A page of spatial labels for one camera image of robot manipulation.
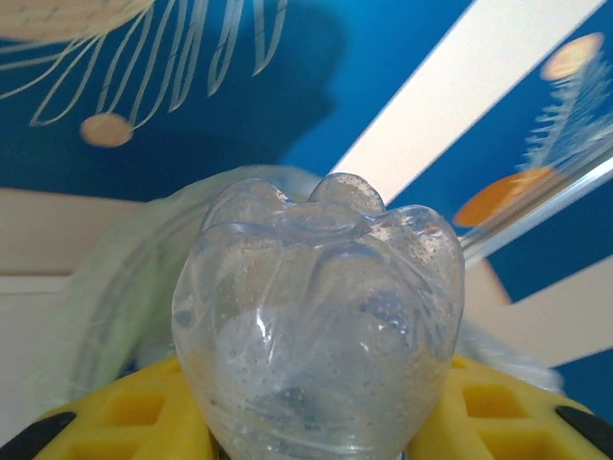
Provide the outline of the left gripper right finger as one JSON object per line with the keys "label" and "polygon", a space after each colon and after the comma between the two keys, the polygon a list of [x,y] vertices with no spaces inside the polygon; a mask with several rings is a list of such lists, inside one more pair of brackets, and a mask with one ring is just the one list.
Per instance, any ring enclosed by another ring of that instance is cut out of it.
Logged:
{"label": "left gripper right finger", "polygon": [[406,460],[613,460],[613,425],[578,402],[457,354]]}

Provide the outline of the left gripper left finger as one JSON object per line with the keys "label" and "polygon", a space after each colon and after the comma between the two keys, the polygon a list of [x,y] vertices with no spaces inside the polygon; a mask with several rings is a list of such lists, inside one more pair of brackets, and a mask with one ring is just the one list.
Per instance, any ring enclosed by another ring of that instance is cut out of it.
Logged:
{"label": "left gripper left finger", "polygon": [[18,434],[18,460],[216,460],[175,357],[57,407]]}

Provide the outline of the clear Pepsi bottle blue label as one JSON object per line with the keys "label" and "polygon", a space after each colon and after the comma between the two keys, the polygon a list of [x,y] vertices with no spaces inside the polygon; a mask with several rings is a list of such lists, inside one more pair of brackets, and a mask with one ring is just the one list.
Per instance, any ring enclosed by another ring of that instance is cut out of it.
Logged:
{"label": "clear Pepsi bottle blue label", "polygon": [[303,201],[250,178],[202,221],[172,336],[230,460],[397,460],[442,393],[464,286],[434,210],[348,173]]}

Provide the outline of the pale green plastic bin liner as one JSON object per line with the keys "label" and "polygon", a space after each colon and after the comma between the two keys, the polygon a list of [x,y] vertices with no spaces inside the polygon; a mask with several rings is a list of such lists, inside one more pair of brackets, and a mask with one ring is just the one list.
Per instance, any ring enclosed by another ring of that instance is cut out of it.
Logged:
{"label": "pale green plastic bin liner", "polygon": [[[277,186],[295,201],[307,199],[324,179],[292,167],[241,167],[154,200],[114,229],[73,275],[52,370],[57,385],[46,392],[50,404],[105,387],[152,338],[165,342],[165,357],[178,357],[171,307],[179,276],[213,201],[250,178]],[[554,371],[469,324],[465,300],[454,353],[548,391],[560,387]]]}

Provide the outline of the aluminium frame post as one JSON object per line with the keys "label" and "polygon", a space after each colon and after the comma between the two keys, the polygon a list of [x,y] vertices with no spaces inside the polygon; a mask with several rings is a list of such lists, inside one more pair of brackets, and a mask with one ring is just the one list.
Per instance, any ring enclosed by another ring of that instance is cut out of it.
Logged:
{"label": "aluminium frame post", "polygon": [[471,266],[613,179],[613,146],[567,164],[461,237]]}

